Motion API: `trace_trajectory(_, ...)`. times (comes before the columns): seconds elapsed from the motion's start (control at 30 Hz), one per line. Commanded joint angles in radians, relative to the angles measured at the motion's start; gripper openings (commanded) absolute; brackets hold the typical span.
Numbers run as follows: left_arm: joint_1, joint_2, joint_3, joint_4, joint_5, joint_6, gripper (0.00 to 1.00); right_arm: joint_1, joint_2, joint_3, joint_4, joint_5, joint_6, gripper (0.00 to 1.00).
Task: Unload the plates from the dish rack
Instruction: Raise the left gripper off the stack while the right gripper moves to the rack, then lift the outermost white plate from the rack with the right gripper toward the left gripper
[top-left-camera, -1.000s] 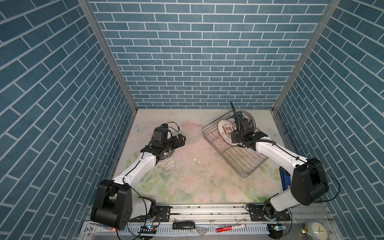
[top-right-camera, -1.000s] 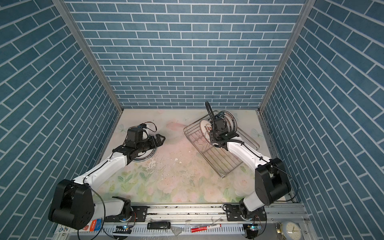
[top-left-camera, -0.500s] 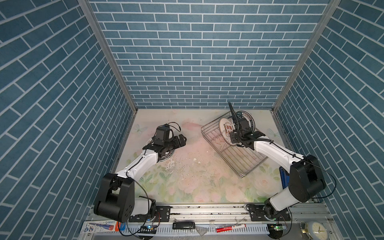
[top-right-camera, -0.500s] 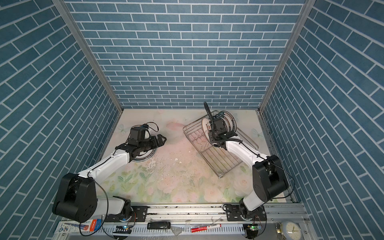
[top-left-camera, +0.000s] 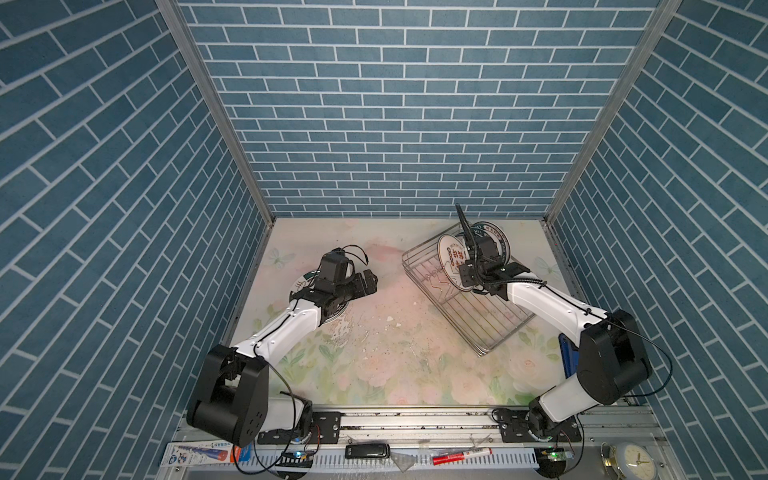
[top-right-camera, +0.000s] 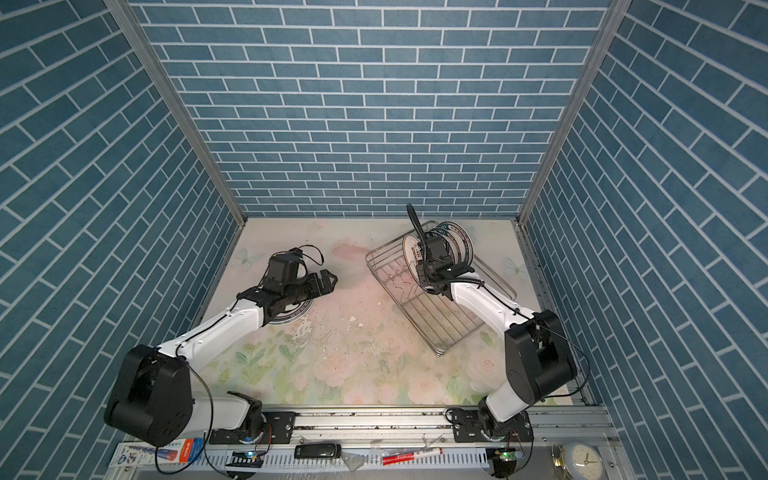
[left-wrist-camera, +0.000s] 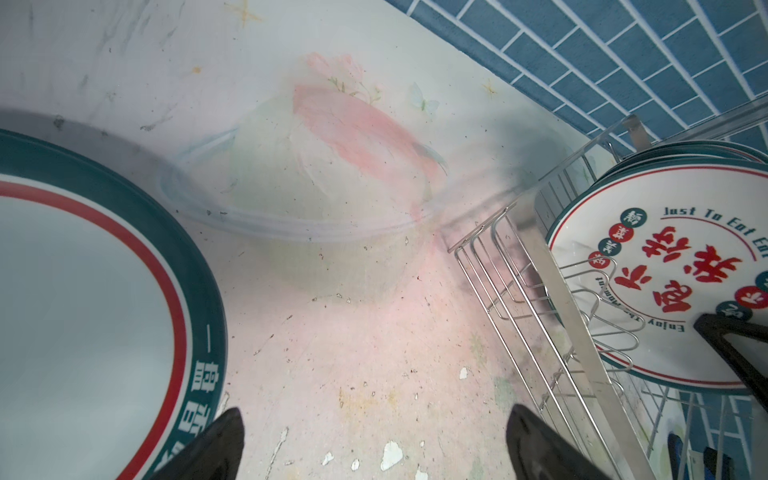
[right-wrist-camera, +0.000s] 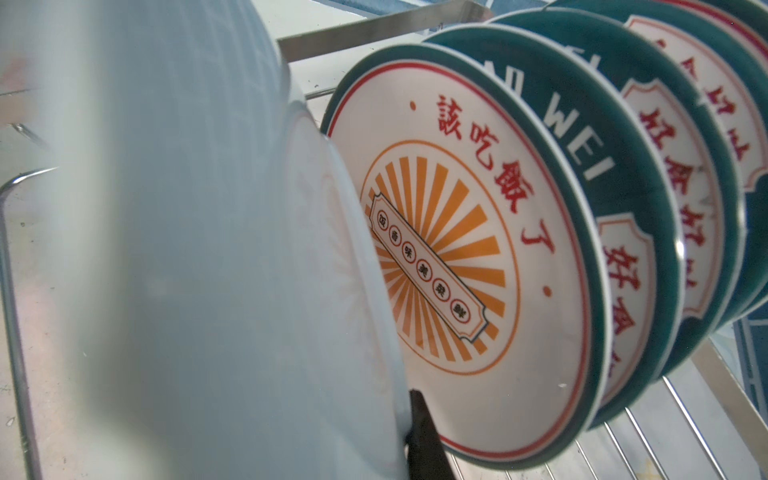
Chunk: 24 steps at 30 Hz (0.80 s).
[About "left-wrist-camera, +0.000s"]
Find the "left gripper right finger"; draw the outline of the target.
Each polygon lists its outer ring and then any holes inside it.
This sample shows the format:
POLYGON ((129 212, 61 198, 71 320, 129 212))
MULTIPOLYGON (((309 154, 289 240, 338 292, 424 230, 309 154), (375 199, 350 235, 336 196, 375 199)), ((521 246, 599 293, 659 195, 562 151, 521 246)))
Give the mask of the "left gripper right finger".
POLYGON ((610 480, 523 404, 512 407, 505 437, 518 480, 610 480))

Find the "white plate orange sunburst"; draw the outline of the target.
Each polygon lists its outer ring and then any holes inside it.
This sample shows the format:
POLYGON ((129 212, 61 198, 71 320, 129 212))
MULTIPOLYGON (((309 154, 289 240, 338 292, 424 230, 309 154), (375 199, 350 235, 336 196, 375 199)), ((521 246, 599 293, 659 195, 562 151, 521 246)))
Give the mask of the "white plate orange sunburst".
POLYGON ((694 166, 694 165, 716 165, 716 166, 736 166, 736 167, 748 167, 756 170, 759 173, 767 172, 767 163, 759 163, 741 159, 729 159, 720 158, 709 155, 691 155, 691 156, 663 156, 653 159, 643 160, 636 163, 631 163, 629 166, 616 168, 611 167, 604 175, 602 175, 593 185, 593 188, 606 185, 613 180, 619 179, 622 175, 628 175, 631 173, 638 173, 643 170, 656 167, 674 167, 674 166, 694 166))

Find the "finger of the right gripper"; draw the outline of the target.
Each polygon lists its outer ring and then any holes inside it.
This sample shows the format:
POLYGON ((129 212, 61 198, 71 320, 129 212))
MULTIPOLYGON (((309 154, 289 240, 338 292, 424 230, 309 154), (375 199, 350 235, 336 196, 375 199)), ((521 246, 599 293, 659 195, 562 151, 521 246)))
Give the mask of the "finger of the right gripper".
POLYGON ((694 329, 767 411, 767 327, 704 314, 696 320, 694 329))

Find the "metal wire dish rack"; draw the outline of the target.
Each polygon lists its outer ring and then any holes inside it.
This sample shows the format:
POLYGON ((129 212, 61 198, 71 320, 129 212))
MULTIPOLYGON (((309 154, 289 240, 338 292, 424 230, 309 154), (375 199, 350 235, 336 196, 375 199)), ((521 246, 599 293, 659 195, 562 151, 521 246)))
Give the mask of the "metal wire dish rack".
POLYGON ((590 323, 607 301, 574 299, 546 235, 611 167, 657 145, 718 140, 767 155, 767 105, 754 101, 655 143, 636 116, 524 183, 451 249, 511 361, 511 399, 526 405, 614 479, 672 479, 667 436, 683 439, 690 479, 763 479, 767 411, 743 395, 680 390, 608 363, 590 323))

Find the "small red rimmed white plate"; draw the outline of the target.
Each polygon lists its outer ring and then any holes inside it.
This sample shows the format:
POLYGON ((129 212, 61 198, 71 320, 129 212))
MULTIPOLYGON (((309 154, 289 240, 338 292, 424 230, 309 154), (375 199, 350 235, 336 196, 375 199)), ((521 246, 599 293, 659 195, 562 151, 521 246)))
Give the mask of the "small red rimmed white plate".
POLYGON ((116 172, 1 134, 1 475, 149 479, 210 426, 223 301, 184 228, 116 172))

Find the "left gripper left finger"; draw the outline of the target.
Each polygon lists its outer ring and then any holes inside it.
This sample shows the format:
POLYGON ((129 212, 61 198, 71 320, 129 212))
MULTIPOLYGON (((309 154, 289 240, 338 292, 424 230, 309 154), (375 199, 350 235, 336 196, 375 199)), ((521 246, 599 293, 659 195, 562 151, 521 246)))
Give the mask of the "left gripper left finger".
POLYGON ((242 460, 245 427, 237 407, 223 412, 168 463, 152 480, 235 479, 242 460))

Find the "white plate red characters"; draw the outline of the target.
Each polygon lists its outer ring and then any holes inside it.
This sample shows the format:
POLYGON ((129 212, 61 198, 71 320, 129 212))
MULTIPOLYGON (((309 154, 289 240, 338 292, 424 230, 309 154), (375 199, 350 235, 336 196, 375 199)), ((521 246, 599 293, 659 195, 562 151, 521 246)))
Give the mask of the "white plate red characters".
POLYGON ((767 322, 767 172, 656 167, 590 187, 556 218, 547 246, 606 361, 680 390, 747 388, 694 329, 704 314, 767 322))

